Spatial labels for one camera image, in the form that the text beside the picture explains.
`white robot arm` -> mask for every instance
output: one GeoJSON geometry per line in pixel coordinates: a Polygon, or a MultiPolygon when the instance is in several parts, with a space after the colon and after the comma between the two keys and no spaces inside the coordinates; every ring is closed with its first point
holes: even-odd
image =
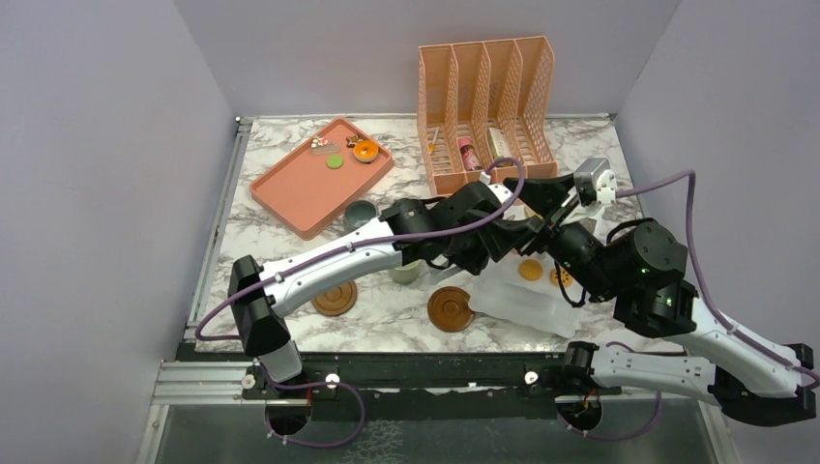
{"type": "Polygon", "coordinates": [[[794,367],[813,368],[811,349],[778,345],[728,318],[733,328],[725,329],[684,280],[688,251],[668,230],[649,220],[604,245],[577,223],[599,216],[615,200],[606,159],[587,159],[569,176],[523,181],[518,197],[543,219],[487,220],[510,200],[515,185],[516,179],[493,186],[474,182],[449,198],[400,199],[353,234],[303,255],[264,267],[249,256],[237,260],[230,293],[255,288],[231,306],[246,355],[259,358],[277,382],[299,375],[301,359],[283,318],[359,276],[441,255],[477,275],[488,259],[498,261],[513,249],[546,252],[589,292],[590,301],[615,299],[614,318],[628,329],[681,344],[693,356],[571,342],[560,378],[545,381],[568,392],[621,386],[674,392],[763,426],[816,416],[814,393],[801,385],[794,367]],[[459,232],[442,233],[453,230],[459,232]],[[792,367],[750,346],[738,332],[792,367]]]}

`tabletop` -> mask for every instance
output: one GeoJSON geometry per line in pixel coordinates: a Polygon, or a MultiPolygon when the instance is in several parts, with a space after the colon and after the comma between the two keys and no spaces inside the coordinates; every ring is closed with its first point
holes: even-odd
{"type": "MultiPolygon", "coordinates": [[[[402,197],[427,198],[430,194],[421,146],[412,118],[349,118],[362,131],[391,151],[394,168],[363,198],[384,210],[402,197]]],[[[219,259],[213,270],[205,310],[226,297],[233,262],[247,254],[257,262],[292,256],[344,235],[338,218],[316,238],[304,241],[285,228],[250,197],[249,186],[302,141],[331,119],[256,119],[250,131],[230,213],[223,230],[219,259]]],[[[632,182],[612,121],[606,118],[547,119],[545,132],[561,174],[572,172],[589,157],[606,157],[620,189],[632,182]]],[[[603,224],[596,230],[603,239],[617,223],[639,218],[637,199],[619,200],[607,208],[603,224]]],[[[439,284],[419,278],[411,284],[393,282],[387,272],[356,279],[359,297],[355,305],[338,317],[319,314],[305,304],[286,318],[291,336],[302,351],[358,352],[525,352],[563,351],[570,340],[603,344],[622,341],[639,351],[679,351],[662,340],[643,338],[611,318],[612,302],[587,304],[577,309],[575,334],[564,338],[540,332],[485,314],[477,314],[459,333],[444,333],[427,316],[427,300],[439,287],[472,288],[475,277],[461,273],[439,284]]],[[[229,310],[219,314],[204,334],[235,334],[229,310]]],[[[239,341],[198,341],[200,352],[241,352],[239,341]]]]}

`orange cookie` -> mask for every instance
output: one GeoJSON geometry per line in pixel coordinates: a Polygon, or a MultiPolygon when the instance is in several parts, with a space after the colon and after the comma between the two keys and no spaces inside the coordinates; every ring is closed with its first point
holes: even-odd
{"type": "Polygon", "coordinates": [[[543,266],[535,259],[525,259],[518,265],[518,273],[527,280],[536,281],[543,276],[543,266]]]}
{"type": "MultiPolygon", "coordinates": [[[[564,268],[561,268],[561,280],[565,287],[572,285],[572,276],[564,268]]],[[[554,269],[549,272],[549,281],[556,287],[558,286],[558,273],[554,269]]]]}

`brown wooden disc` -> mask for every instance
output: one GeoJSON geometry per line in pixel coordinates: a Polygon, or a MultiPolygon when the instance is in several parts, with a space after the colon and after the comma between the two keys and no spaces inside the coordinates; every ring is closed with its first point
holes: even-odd
{"type": "Polygon", "coordinates": [[[427,315],[439,330],[460,332],[473,322],[476,315],[469,302],[470,295],[458,287],[439,288],[427,302],[427,315]]]}
{"type": "Polygon", "coordinates": [[[353,307],[358,296],[359,291],[356,289],[356,284],[347,282],[324,295],[319,295],[310,302],[317,311],[326,316],[339,316],[353,307]]]}

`white wall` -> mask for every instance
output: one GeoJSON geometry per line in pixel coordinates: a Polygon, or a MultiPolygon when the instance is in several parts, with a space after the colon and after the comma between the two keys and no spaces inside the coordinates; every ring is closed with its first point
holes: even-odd
{"type": "Polygon", "coordinates": [[[0,455],[131,462],[235,131],[170,0],[0,0],[0,455]]]}
{"type": "Polygon", "coordinates": [[[546,35],[550,113],[616,112],[678,0],[176,0],[237,114],[416,112],[419,45],[546,35]]]}
{"type": "MultiPolygon", "coordinates": [[[[636,184],[697,170],[695,241],[720,307],[820,353],[818,24],[816,0],[683,0],[616,127],[636,184]]],[[[683,236],[684,195],[641,201],[683,236]]],[[[820,420],[733,429],[746,463],[820,455],[820,420]]]]}

